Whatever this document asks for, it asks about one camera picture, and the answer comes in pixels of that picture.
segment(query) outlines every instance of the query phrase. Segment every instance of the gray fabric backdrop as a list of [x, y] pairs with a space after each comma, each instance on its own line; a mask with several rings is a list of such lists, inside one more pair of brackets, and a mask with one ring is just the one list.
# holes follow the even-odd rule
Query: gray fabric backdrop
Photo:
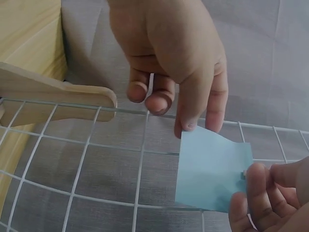
[[[307, 0], [204, 0], [225, 45], [230, 96], [226, 120], [309, 131], [309, 2]], [[118, 97], [118, 106], [145, 110], [126, 99], [128, 63], [109, 27], [104, 0], [63, 0], [63, 28], [70, 71], [67, 80], [104, 85]], [[175, 105], [169, 114], [175, 113]], [[91, 141], [139, 149], [145, 116], [119, 113], [97, 123]], [[91, 122], [52, 122], [47, 134], [85, 141]], [[145, 149], [178, 152], [173, 119], [151, 116]], [[221, 134], [240, 142], [237, 126], [224, 125]], [[271, 130], [244, 128], [256, 159], [283, 160]], [[299, 133], [280, 132], [287, 159], [308, 155]], [[32, 137], [15, 172], [21, 176], [36, 142]], [[42, 139], [27, 179], [71, 191], [83, 145]], [[133, 203], [140, 154], [117, 149], [88, 148], [76, 193]], [[273, 161], [265, 161], [267, 166]], [[171, 206], [174, 201], [177, 156], [146, 153], [139, 203]], [[14, 180], [2, 213], [7, 223], [19, 181]], [[12, 226], [20, 232], [61, 231], [68, 196], [24, 184]], [[133, 208], [74, 199], [67, 231], [131, 231]], [[205, 212], [206, 232], [230, 231], [227, 215]], [[138, 232], [200, 232], [199, 212], [139, 209]]]

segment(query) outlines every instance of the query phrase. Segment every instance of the paper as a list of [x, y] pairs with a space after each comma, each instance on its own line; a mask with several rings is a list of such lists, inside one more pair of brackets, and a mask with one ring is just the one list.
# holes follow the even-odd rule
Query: paper
[[232, 195], [245, 192], [243, 171], [252, 163], [248, 143], [232, 142], [202, 127], [183, 131], [175, 201], [227, 213]]

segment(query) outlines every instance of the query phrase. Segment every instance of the light wood panel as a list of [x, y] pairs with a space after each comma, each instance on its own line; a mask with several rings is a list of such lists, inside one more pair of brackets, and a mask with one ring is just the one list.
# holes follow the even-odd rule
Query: light wood panel
[[[11, 99], [37, 100], [47, 102], [72, 103], [103, 107], [116, 107], [116, 95], [105, 87], [73, 85], [40, 74], [0, 62], [0, 96]], [[5, 101], [3, 126], [8, 126], [19, 104]], [[27, 103], [15, 119], [13, 126], [45, 122], [53, 105]], [[59, 107], [52, 120], [67, 118], [93, 119], [93, 110], [85, 108]], [[115, 113], [102, 111], [98, 121], [110, 121]]]
[[[0, 0], [0, 61], [63, 80], [61, 0]], [[31, 131], [34, 125], [18, 127]], [[14, 173], [28, 135], [9, 133], [0, 147], [0, 169]], [[11, 178], [0, 174], [0, 213]]]

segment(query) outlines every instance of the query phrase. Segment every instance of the hand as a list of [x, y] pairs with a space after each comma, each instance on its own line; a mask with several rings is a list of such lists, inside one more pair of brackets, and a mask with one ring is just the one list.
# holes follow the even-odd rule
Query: hand
[[218, 132], [228, 96], [224, 47], [201, 0], [108, 0], [110, 24], [130, 64], [127, 96], [162, 115], [179, 100], [175, 135], [191, 131], [207, 109], [206, 128]]
[[[247, 197], [233, 195], [229, 221], [232, 232], [308, 232], [309, 157], [268, 170], [253, 164], [247, 171]], [[257, 229], [253, 228], [249, 217]]]

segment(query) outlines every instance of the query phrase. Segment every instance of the white metal wire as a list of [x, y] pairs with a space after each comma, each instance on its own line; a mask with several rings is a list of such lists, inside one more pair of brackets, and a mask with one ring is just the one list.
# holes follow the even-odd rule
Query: white metal wire
[[276, 130], [275, 127], [273, 127], [273, 129], [274, 129], [274, 132], [275, 132], [275, 134], [276, 134], [276, 137], [277, 137], [277, 140], [278, 140], [278, 143], [279, 143], [279, 146], [280, 146], [280, 150], [281, 150], [281, 153], [282, 153], [282, 155], [283, 155], [284, 162], [285, 162], [285, 163], [288, 163], [288, 161], [287, 161], [287, 159], [286, 159], [286, 156], [285, 156], [285, 152], [284, 152], [284, 150], [283, 150], [283, 146], [282, 146], [281, 141], [280, 141], [280, 138], [279, 138], [279, 136], [278, 136], [277, 130]]
[[14, 198], [14, 201], [13, 201], [13, 206], [12, 206], [11, 213], [10, 213], [10, 217], [9, 217], [8, 227], [7, 227], [7, 230], [6, 230], [7, 232], [10, 232], [11, 223], [12, 223], [14, 211], [15, 211], [15, 208], [16, 208], [17, 200], [18, 200], [18, 197], [19, 197], [19, 193], [20, 193], [21, 187], [22, 187], [22, 185], [23, 185], [23, 183], [24, 183], [24, 181], [25, 181], [25, 177], [26, 177], [26, 174], [27, 174], [27, 172], [28, 172], [29, 166], [30, 166], [30, 164], [31, 164], [31, 162], [32, 162], [34, 153], [35, 153], [35, 151], [37, 150], [37, 148], [38, 148], [38, 146], [39, 146], [39, 143], [40, 143], [40, 141], [41, 141], [41, 139], [42, 139], [42, 137], [43, 137], [43, 134], [44, 134], [44, 132], [45, 132], [45, 130], [46, 130], [46, 128], [47, 128], [47, 126], [48, 126], [50, 120], [52, 119], [52, 117], [53, 117], [53, 115], [54, 115], [54, 113], [55, 113], [57, 107], [58, 107], [58, 105], [56, 104], [56, 105], [54, 106], [52, 112], [50, 113], [50, 115], [49, 115], [49, 117], [48, 117], [48, 120], [47, 120], [47, 122], [45, 123], [45, 125], [44, 125], [44, 127], [43, 127], [43, 129], [42, 129], [42, 131], [41, 131], [41, 134], [40, 134], [40, 136], [39, 136], [39, 138], [38, 138], [38, 140], [37, 140], [37, 142], [36, 142], [36, 144], [35, 144], [35, 146], [34, 146], [34, 148], [33, 148], [33, 151], [32, 151], [32, 153], [31, 153], [31, 155], [30, 155], [30, 157], [29, 157], [28, 163], [27, 163], [27, 165], [26, 165], [26, 167], [25, 167], [25, 170], [24, 170], [24, 173], [23, 173], [23, 175], [22, 175], [22, 178], [21, 178], [21, 180], [20, 180], [20, 182], [19, 182], [19, 186], [18, 186], [16, 195], [15, 195], [15, 198]]
[[304, 143], [306, 145], [307, 150], [309, 151], [309, 146], [307, 144], [307, 141], [305, 140], [305, 137], [304, 137], [303, 133], [300, 130], [299, 130], [299, 133], [300, 133], [300, 136], [302, 137], [302, 139], [303, 139], [303, 141], [304, 141]]
[[144, 132], [143, 132], [142, 144], [140, 148], [140, 164], [139, 164], [139, 172], [138, 172], [137, 183], [136, 183], [132, 232], [135, 232], [136, 230], [137, 211], [139, 207], [139, 196], [140, 196], [141, 168], [143, 165], [143, 157], [144, 157], [144, 151], [145, 151], [145, 138], [146, 138], [146, 131], [147, 131], [148, 116], [149, 116], [149, 111], [147, 111], [147, 115], [146, 115], [146, 122], [145, 122], [145, 127], [144, 127]]
[[99, 107], [97, 109], [96, 115], [95, 115], [95, 117], [93, 119], [91, 131], [89, 133], [89, 136], [87, 138], [86, 144], [84, 146], [83, 154], [81, 156], [81, 160], [80, 160], [80, 163], [79, 163], [79, 166], [78, 166], [78, 169], [77, 169], [76, 177], [75, 177], [75, 180], [74, 180], [74, 183], [73, 183], [72, 192], [71, 192], [69, 203], [68, 203], [67, 212], [66, 212], [66, 215], [64, 217], [63, 228], [62, 228], [63, 232], [65, 232], [66, 228], [67, 228], [67, 224], [68, 224], [68, 220], [69, 220], [69, 215], [70, 215], [70, 210], [71, 210], [71, 205], [72, 205], [73, 197], [74, 197], [74, 194], [75, 194], [76, 186], [77, 186], [77, 183], [78, 183], [79, 176], [81, 175], [81, 170], [82, 170], [83, 162], [84, 162], [84, 159], [85, 159], [85, 156], [86, 156], [87, 148], [88, 148], [89, 143], [90, 143], [91, 135], [92, 135], [92, 133], [93, 133], [93, 131], [95, 129], [96, 122], [97, 122], [100, 110], [101, 110], [101, 107]]
[[[0, 145], [2, 144], [2, 142], [5, 139], [5, 136], [7, 135], [8, 132], [13, 131], [13, 132], [18, 132], [18, 133], [24, 133], [24, 134], [28, 134], [31, 136], [36, 136], [38, 137], [38, 140], [33, 148], [33, 151], [30, 155], [30, 158], [27, 162], [26, 168], [24, 170], [24, 173], [22, 175], [22, 177], [18, 177], [14, 174], [10, 174], [4, 170], [0, 170], [0, 174], [4, 174], [7, 176], [10, 176], [13, 179], [19, 180], [19, 186], [16, 192], [16, 196], [13, 202], [13, 206], [11, 209], [11, 213], [10, 213], [10, 217], [9, 217], [9, 222], [8, 225], [5, 225], [3, 222], [0, 222], [0, 225], [4, 226], [7, 228], [7, 232], [8, 231], [16, 231], [11, 227], [12, 224], [12, 220], [13, 220], [13, 216], [14, 216], [14, 211], [16, 208], [16, 204], [17, 204], [17, 200], [22, 188], [23, 183], [28, 183], [31, 184], [33, 186], [37, 186], [39, 188], [42, 189], [46, 189], [48, 191], [51, 192], [56, 192], [59, 194], [63, 194], [63, 195], [67, 195], [70, 196], [69, 198], [69, 202], [68, 202], [68, 206], [67, 206], [67, 211], [66, 211], [66, 215], [65, 215], [65, 219], [64, 219], [64, 223], [63, 223], [63, 229], [62, 231], [65, 232], [66, 227], [67, 227], [67, 223], [69, 220], [69, 216], [70, 216], [70, 208], [72, 205], [72, 201], [73, 198], [80, 198], [80, 199], [84, 199], [84, 200], [89, 200], [89, 201], [95, 201], [95, 202], [99, 202], [99, 203], [108, 203], [108, 204], [114, 204], [114, 205], [121, 205], [121, 206], [128, 206], [128, 207], [133, 207], [133, 222], [132, 222], [132, 232], [136, 231], [136, 225], [137, 225], [137, 213], [138, 213], [138, 209], [139, 208], [144, 208], [144, 209], [158, 209], [158, 210], [171, 210], [171, 211], [200, 211], [201, 212], [201, 225], [202, 228], [201, 230], [204, 232], [205, 231], [205, 221], [204, 221], [204, 211], [200, 210], [198, 208], [191, 208], [191, 207], [166, 207], [166, 206], [156, 206], [156, 205], [144, 205], [144, 204], [139, 204], [139, 193], [140, 193], [140, 180], [141, 180], [141, 171], [142, 171], [142, 163], [143, 163], [143, 156], [145, 153], [152, 153], [152, 154], [158, 154], [158, 155], [169, 155], [169, 156], [178, 156], [179, 153], [177, 152], [160, 152], [160, 151], [152, 151], [152, 150], [146, 150], [145, 149], [145, 135], [146, 135], [146, 131], [147, 131], [147, 123], [148, 123], [148, 118], [149, 118], [149, 112], [148, 111], [134, 111], [134, 110], [127, 110], [127, 109], [121, 109], [121, 108], [105, 108], [105, 107], [97, 107], [97, 106], [88, 106], [88, 105], [76, 105], [76, 104], [66, 104], [66, 103], [55, 103], [55, 102], [44, 102], [44, 101], [23, 101], [23, 100], [13, 100], [13, 99], [1, 99], [1, 101], [6, 100], [6, 101], [17, 101], [17, 102], [22, 102], [22, 105], [20, 106], [20, 108], [17, 110], [16, 114], [14, 115], [14, 117], [12, 118], [10, 124], [8, 125], [8, 127], [3, 127], [0, 126], [1, 129], [5, 129], [5, 133], [3, 135], [3, 137], [0, 140]], [[40, 103], [40, 104], [50, 104], [50, 105], [54, 105], [54, 108], [43, 128], [43, 130], [41, 131], [41, 133], [33, 133], [33, 132], [29, 132], [29, 131], [23, 131], [23, 130], [17, 130], [15, 128], [11, 128], [12, 124], [14, 123], [14, 120], [17, 118], [18, 114], [20, 113], [20, 111], [22, 110], [23, 106], [25, 105], [25, 103], [30, 102], [30, 103]], [[96, 109], [96, 115], [94, 117], [93, 120], [93, 124], [92, 124], [92, 128], [91, 128], [91, 132], [88, 136], [88, 139], [86, 142], [81, 142], [81, 141], [76, 141], [76, 140], [72, 140], [72, 139], [66, 139], [66, 138], [59, 138], [59, 137], [55, 137], [55, 136], [50, 136], [50, 135], [45, 135], [44, 132], [49, 124], [49, 122], [52, 119], [53, 114], [55, 113], [56, 109], [58, 106], [70, 106], [70, 107], [78, 107], [78, 108], [86, 108], [86, 109]], [[129, 113], [129, 114], [135, 114], [135, 115], [144, 115], [146, 117], [146, 121], [145, 121], [145, 125], [144, 125], [144, 130], [143, 130], [143, 137], [142, 137], [142, 145], [140, 149], [131, 149], [131, 148], [125, 148], [125, 147], [121, 147], [121, 146], [114, 146], [114, 145], [102, 145], [102, 144], [96, 144], [96, 143], [91, 143], [90, 142], [90, 138], [91, 135], [94, 131], [95, 128], [95, 124], [98, 118], [98, 115], [100, 113], [101, 110], [105, 110], [105, 111], [115, 111], [115, 112], [121, 112], [121, 113]], [[165, 117], [165, 118], [175, 118], [174, 115], [164, 115], [161, 117]], [[247, 128], [257, 128], [257, 129], [265, 129], [265, 130], [273, 130], [276, 134], [279, 146], [281, 148], [281, 152], [282, 152], [282, 157], [283, 159], [253, 159], [254, 161], [268, 161], [268, 162], [295, 162], [298, 160], [288, 160], [286, 158], [286, 155], [284, 153], [280, 138], [278, 136], [278, 131], [289, 131], [289, 132], [297, 132], [300, 133], [306, 147], [307, 150], [309, 151], [309, 146], [304, 138], [304, 134], [309, 134], [309, 132], [307, 131], [300, 131], [300, 130], [293, 130], [293, 129], [287, 129], [287, 128], [277, 128], [277, 127], [272, 127], [272, 126], [264, 126], [264, 125], [255, 125], [255, 124], [248, 124], [248, 123], [242, 123], [242, 122], [230, 122], [230, 121], [225, 121], [224, 122], [227, 125], [235, 125], [239, 127], [239, 132], [242, 138], [242, 141], [245, 142], [245, 136], [243, 133], [242, 128], [243, 127], [247, 127]], [[48, 139], [53, 139], [53, 140], [59, 140], [59, 141], [64, 141], [64, 142], [69, 142], [69, 143], [76, 143], [76, 144], [83, 144], [84, 145], [84, 150], [83, 150], [83, 154], [81, 156], [81, 160], [80, 160], [80, 164], [76, 173], [76, 177], [73, 183], [73, 187], [72, 187], [72, 191], [71, 192], [67, 192], [67, 191], [62, 191], [56, 188], [51, 188], [45, 185], [41, 185], [39, 183], [35, 183], [33, 181], [29, 181], [26, 180], [26, 174], [27, 171], [29, 169], [29, 166], [31, 164], [31, 161], [33, 159], [34, 153], [41, 141], [42, 138], [48, 138]], [[133, 151], [133, 152], [140, 152], [140, 163], [139, 163], [139, 170], [138, 170], [138, 178], [137, 178], [137, 186], [136, 186], [136, 194], [135, 194], [135, 201], [134, 203], [126, 203], [126, 202], [118, 202], [118, 201], [110, 201], [110, 200], [105, 200], [105, 199], [99, 199], [99, 198], [94, 198], [94, 197], [88, 197], [88, 196], [84, 196], [84, 195], [79, 195], [79, 194], [75, 194], [75, 190], [76, 190], [76, 186], [79, 180], [79, 176], [81, 173], [81, 169], [82, 169], [82, 165], [83, 165], [83, 161], [84, 158], [86, 156], [86, 151], [88, 146], [97, 146], [97, 147], [104, 147], [104, 148], [111, 148], [111, 149], [119, 149], [119, 150], [126, 150], [126, 151]]]
[[205, 218], [203, 210], [201, 210], [201, 220], [202, 220], [202, 232], [205, 232]]
[[238, 122], [238, 126], [239, 126], [239, 131], [240, 131], [241, 139], [245, 143], [246, 140], [245, 140], [245, 136], [244, 136], [243, 131], [242, 131], [241, 122]]

